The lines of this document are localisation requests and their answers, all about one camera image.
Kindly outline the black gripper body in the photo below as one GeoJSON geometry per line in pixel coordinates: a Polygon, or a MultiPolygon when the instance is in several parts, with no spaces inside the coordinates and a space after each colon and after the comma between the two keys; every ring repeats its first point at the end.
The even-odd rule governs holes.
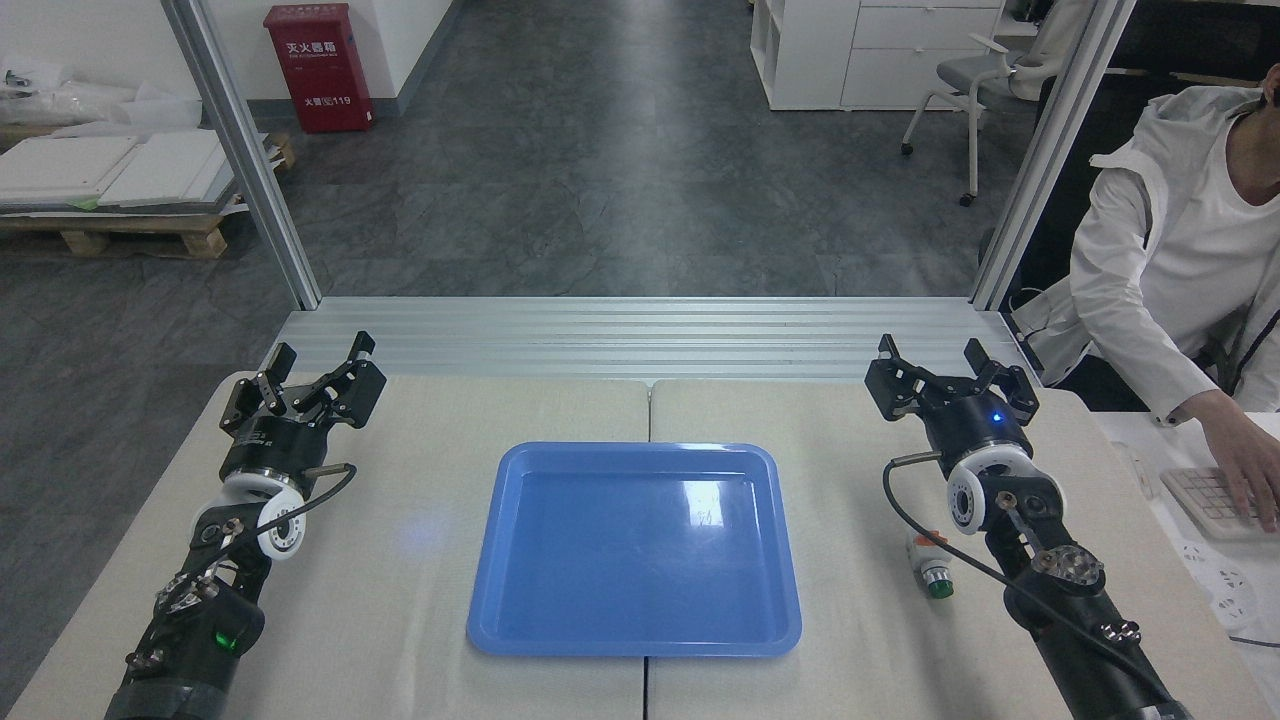
{"type": "Polygon", "coordinates": [[[1025,418],[995,393],[923,398],[922,421],[942,473],[969,454],[992,445],[1014,445],[1028,457],[1033,448],[1023,430],[1025,418]]]}
{"type": "Polygon", "coordinates": [[[312,491],[315,479],[305,471],[320,468],[325,459],[325,427],[285,416],[255,415],[236,427],[221,428],[233,438],[220,468],[225,480],[236,471],[270,471],[292,482],[298,491],[312,491]]]}

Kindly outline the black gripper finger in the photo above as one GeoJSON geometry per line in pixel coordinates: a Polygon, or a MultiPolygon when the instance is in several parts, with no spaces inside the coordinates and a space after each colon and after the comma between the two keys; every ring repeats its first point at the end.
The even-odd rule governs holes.
{"type": "Polygon", "coordinates": [[[375,340],[358,332],[348,357],[310,386],[291,389],[291,413],[298,421],[329,427],[334,423],[364,428],[387,384],[370,359],[375,340]]]}
{"type": "Polygon", "coordinates": [[[972,393],[991,395],[991,388],[996,387],[1009,406],[1001,418],[1011,418],[1019,425],[1025,427],[1039,409],[1038,398],[1025,370],[1019,365],[1006,366],[993,360],[979,340],[966,342],[964,356],[975,373],[972,393]]]}
{"type": "Polygon", "coordinates": [[[283,383],[296,359],[297,352],[288,343],[278,343],[262,372],[238,380],[221,415],[221,429],[234,437],[256,414],[283,415],[288,410],[283,383]]]}
{"type": "Polygon", "coordinates": [[[878,355],[868,366],[865,386],[887,421],[896,421],[908,414],[919,414],[925,392],[934,395],[946,389],[940,377],[922,366],[902,360],[891,334],[882,334],[878,355]]]}

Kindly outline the person's hand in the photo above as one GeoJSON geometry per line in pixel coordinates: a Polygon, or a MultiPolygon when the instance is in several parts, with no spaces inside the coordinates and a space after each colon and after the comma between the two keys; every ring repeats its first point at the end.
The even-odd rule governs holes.
{"type": "Polygon", "coordinates": [[[1199,423],[1240,515],[1257,511],[1261,528],[1277,530],[1279,442],[1221,389],[1193,395],[1175,410],[1199,423]]]}

